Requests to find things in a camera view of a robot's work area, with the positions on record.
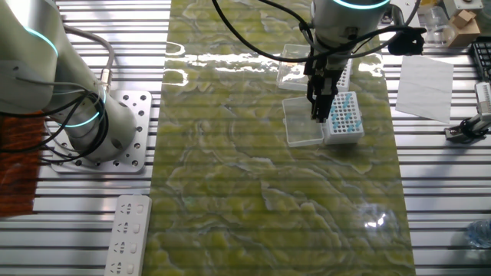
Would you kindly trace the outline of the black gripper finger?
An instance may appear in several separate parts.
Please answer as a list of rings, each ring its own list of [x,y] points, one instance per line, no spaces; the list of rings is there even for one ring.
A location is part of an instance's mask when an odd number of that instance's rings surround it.
[[[330,94],[326,95],[326,108],[325,108],[326,117],[329,117],[333,101],[337,94],[338,94],[338,88],[336,86],[331,86]]]
[[[309,94],[308,101],[311,103],[311,119],[317,123],[324,123],[326,120],[326,96]]]

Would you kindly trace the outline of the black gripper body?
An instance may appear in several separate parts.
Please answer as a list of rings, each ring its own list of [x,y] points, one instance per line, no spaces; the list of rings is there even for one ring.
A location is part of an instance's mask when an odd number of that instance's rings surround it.
[[[308,87],[315,95],[330,94],[331,86],[338,92],[348,92],[351,78],[352,61],[344,58],[322,57],[305,64],[304,74],[308,76]]]

